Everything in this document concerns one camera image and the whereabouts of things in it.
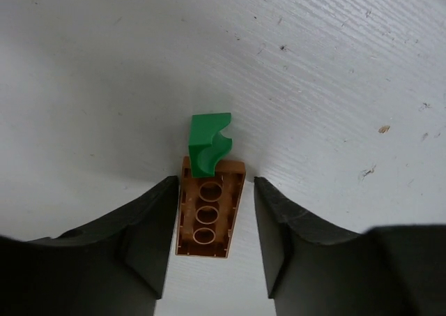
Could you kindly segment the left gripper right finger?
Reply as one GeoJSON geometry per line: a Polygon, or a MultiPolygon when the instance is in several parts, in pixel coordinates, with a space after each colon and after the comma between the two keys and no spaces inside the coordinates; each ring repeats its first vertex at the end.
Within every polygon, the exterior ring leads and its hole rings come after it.
{"type": "Polygon", "coordinates": [[[444,315],[445,226],[356,233],[254,180],[268,297],[278,315],[444,315]]]}

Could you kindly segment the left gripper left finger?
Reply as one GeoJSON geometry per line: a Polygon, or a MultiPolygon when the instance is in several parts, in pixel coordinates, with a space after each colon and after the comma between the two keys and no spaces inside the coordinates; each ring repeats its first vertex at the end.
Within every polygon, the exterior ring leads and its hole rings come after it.
{"type": "Polygon", "coordinates": [[[178,202],[168,176],[135,200],[56,238],[1,237],[2,315],[153,315],[178,202]]]}

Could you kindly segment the brown lego plate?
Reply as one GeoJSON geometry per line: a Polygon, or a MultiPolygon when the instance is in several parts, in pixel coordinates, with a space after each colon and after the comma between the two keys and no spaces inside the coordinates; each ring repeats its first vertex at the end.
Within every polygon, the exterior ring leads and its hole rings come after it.
{"type": "Polygon", "coordinates": [[[221,160],[214,176],[194,178],[190,158],[184,157],[178,202],[177,255],[228,257],[245,176],[243,162],[221,160]]]}

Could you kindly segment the small dark green lego piece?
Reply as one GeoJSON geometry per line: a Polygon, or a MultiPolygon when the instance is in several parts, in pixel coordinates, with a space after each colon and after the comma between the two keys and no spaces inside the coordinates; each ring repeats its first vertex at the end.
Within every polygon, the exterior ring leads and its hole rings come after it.
{"type": "Polygon", "coordinates": [[[232,150],[233,140],[221,134],[230,123],[230,112],[192,116],[188,149],[194,178],[215,176],[218,162],[232,150]]]}

